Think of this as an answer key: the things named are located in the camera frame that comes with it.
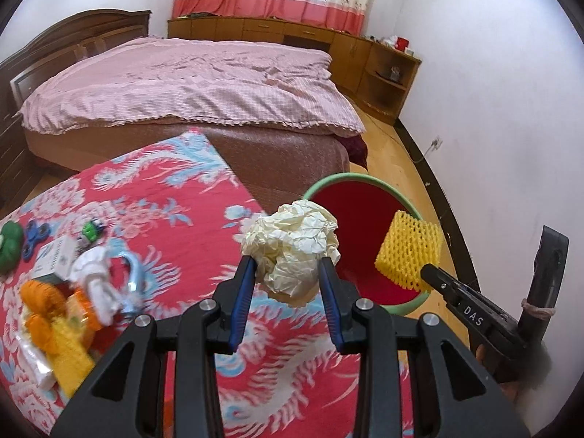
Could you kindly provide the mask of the person's right hand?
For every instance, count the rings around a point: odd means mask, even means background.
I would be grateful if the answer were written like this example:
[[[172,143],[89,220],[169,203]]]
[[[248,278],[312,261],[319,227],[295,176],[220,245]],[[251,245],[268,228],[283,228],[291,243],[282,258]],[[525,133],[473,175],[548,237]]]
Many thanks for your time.
[[[520,376],[495,351],[487,348],[485,344],[479,344],[475,351],[475,359],[493,376],[495,382],[500,385],[504,395],[511,402],[516,403],[522,388]]]

